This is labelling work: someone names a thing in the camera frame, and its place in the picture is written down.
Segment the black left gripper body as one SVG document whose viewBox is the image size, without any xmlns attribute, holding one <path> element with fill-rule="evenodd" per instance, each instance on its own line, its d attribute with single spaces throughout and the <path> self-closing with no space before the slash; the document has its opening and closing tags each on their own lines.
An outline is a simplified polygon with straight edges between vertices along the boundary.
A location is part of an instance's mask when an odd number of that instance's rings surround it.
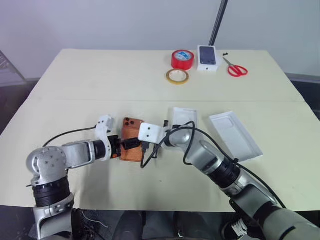
<svg viewBox="0 0 320 240">
<path fill-rule="evenodd" d="M 111 135 L 108 137 L 111 149 L 111 158 L 118 158 L 121 156 L 121 139 L 118 135 Z"/>
</svg>

